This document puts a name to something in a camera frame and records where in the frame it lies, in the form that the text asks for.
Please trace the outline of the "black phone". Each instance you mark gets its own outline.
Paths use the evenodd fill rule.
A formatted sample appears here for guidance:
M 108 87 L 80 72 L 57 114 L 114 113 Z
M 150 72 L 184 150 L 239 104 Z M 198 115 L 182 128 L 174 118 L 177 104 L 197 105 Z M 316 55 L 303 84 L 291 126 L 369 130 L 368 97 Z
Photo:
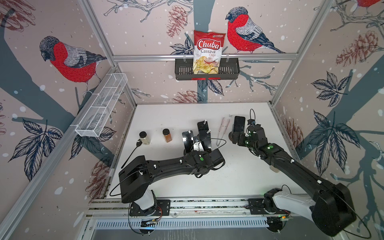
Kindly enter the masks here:
M 235 116 L 233 124 L 233 133 L 243 134 L 245 130 L 245 117 Z
M 182 133 L 182 137 L 183 137 L 183 143 L 184 143 L 184 147 L 185 147 L 185 150 L 184 150 L 184 156 L 188 153 L 190 153 L 194 147 L 194 134 L 192 131 L 186 131 L 186 132 L 183 132 Z

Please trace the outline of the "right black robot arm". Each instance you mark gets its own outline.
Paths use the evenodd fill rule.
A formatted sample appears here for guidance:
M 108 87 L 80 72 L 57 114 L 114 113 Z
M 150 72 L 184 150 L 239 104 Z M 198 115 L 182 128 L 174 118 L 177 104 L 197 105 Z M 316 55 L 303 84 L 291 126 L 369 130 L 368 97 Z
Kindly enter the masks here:
M 333 184 L 295 161 L 280 146 L 269 143 L 260 124 L 249 125 L 241 132 L 232 131 L 233 144 L 248 150 L 288 176 L 299 185 L 308 198 L 274 188 L 264 194 L 264 208 L 269 213 L 286 210 L 312 221 L 324 234 L 334 237 L 357 219 L 349 189 Z

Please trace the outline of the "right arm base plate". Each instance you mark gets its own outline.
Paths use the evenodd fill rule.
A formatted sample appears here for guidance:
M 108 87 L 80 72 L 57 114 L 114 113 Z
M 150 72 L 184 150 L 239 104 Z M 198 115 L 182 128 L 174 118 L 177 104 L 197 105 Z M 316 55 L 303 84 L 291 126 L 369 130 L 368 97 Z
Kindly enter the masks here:
M 250 210 L 251 215 L 289 215 L 290 212 L 267 206 L 262 198 L 248 199 L 246 209 Z

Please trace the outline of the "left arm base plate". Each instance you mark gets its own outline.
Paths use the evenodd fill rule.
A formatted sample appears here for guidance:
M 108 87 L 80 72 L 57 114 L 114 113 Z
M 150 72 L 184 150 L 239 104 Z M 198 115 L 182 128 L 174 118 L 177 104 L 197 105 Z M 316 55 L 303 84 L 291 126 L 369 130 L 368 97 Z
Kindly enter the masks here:
M 170 200 L 157 200 L 155 205 L 146 210 L 142 210 L 136 203 L 132 203 L 130 208 L 130 217 L 160 217 L 169 216 L 171 201 Z

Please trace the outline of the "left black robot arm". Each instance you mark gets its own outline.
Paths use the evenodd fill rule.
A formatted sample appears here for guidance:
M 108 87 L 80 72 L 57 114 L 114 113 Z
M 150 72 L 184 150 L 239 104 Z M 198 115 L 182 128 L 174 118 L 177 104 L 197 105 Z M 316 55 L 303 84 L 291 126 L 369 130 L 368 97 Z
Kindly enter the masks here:
M 194 137 L 183 142 L 185 155 L 182 157 L 152 161 L 138 156 L 129 164 L 124 164 L 118 183 L 122 203 L 135 202 L 142 210 L 150 209 L 157 204 L 155 195 L 148 191 L 152 183 L 179 175 L 194 175 L 199 179 L 225 165 L 220 150 L 207 147 L 204 140 Z

